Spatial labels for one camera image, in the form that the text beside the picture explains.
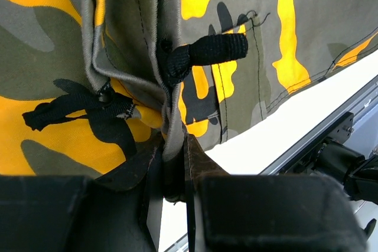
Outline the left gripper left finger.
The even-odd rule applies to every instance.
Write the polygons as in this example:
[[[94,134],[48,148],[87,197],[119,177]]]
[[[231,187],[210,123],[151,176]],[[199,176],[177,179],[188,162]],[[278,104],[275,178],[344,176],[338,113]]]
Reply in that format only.
[[[2,176],[2,251],[157,251],[162,137],[100,178]]]

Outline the orange green camouflage trousers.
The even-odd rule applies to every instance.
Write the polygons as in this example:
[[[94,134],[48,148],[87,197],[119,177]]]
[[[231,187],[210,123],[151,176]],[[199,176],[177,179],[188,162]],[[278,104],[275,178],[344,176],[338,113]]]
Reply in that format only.
[[[377,0],[1,0],[1,174],[205,150],[377,50]]]

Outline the aluminium rail frame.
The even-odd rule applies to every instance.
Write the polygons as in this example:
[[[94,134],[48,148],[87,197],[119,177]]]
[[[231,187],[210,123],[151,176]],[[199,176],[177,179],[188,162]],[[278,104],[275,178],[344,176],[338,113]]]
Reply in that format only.
[[[334,178],[377,251],[377,78],[261,171]]]

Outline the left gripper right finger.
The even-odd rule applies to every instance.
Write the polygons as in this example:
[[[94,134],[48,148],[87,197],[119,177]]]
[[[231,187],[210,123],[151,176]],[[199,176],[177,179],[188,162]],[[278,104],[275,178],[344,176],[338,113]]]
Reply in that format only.
[[[230,175],[193,135],[183,144],[190,251],[366,251],[335,180]]]

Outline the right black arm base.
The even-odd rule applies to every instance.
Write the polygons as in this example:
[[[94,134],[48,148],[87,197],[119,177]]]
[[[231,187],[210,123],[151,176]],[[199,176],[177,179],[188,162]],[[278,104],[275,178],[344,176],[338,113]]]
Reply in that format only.
[[[365,158],[343,145],[351,136],[354,114],[346,112],[279,171],[279,174],[320,172],[343,186],[352,201],[377,203],[377,155]]]

